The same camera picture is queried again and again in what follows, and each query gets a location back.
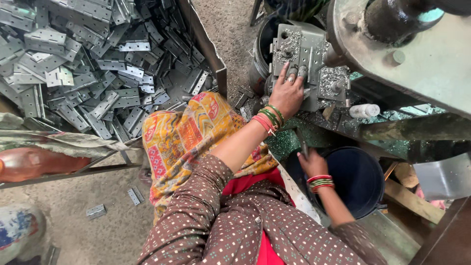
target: blue bucket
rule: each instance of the blue bucket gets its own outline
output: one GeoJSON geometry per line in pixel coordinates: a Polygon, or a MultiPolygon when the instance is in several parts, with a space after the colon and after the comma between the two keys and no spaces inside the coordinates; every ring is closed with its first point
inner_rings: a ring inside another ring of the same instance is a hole
{"type": "MultiPolygon", "coordinates": [[[[378,161],[356,147],[342,147],[324,156],[335,191],[355,219],[371,214],[384,195],[384,174],[378,161]]],[[[289,155],[286,170],[306,192],[311,203],[325,213],[318,195],[306,185],[296,152],[289,155]]]]}

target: bin of hinges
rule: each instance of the bin of hinges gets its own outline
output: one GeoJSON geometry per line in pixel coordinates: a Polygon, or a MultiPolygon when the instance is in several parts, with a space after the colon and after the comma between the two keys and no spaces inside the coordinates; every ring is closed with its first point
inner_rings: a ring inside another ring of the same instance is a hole
{"type": "Polygon", "coordinates": [[[226,95],[226,67],[187,0],[0,1],[0,53],[0,93],[35,131],[127,142],[154,111],[226,95]]]}

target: woman's left hand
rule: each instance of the woman's left hand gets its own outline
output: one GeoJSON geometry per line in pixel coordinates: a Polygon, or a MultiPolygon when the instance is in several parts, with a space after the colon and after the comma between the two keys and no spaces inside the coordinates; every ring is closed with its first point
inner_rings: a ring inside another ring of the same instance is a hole
{"type": "Polygon", "coordinates": [[[289,67],[290,62],[286,62],[268,102],[283,114],[285,121],[298,112],[304,96],[304,78],[302,76],[291,74],[286,81],[284,80],[289,67]]]}

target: red garment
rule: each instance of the red garment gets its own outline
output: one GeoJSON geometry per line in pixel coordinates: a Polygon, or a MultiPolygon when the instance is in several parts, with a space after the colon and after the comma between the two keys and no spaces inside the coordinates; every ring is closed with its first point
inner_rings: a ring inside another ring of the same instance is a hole
{"type": "MultiPolygon", "coordinates": [[[[253,184],[262,181],[269,180],[275,184],[284,186],[283,178],[281,177],[280,171],[275,167],[263,174],[258,175],[247,175],[238,179],[230,180],[222,190],[222,195],[237,194],[247,190],[253,184]]],[[[278,257],[273,248],[271,247],[270,240],[265,234],[262,233],[262,241],[259,249],[259,257],[257,259],[257,265],[286,265],[286,263],[278,257]]]]}

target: brown polka dot shirt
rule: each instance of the brown polka dot shirt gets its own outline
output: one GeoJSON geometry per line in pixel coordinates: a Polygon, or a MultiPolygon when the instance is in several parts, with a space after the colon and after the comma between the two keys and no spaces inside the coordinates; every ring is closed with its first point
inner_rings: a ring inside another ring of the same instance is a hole
{"type": "Polygon", "coordinates": [[[359,224],[343,224],[331,233],[294,208],[287,192],[269,181],[222,196],[232,177],[222,161],[206,156],[173,194],[138,264],[256,264],[262,230],[290,265],[387,264],[359,224]]]}

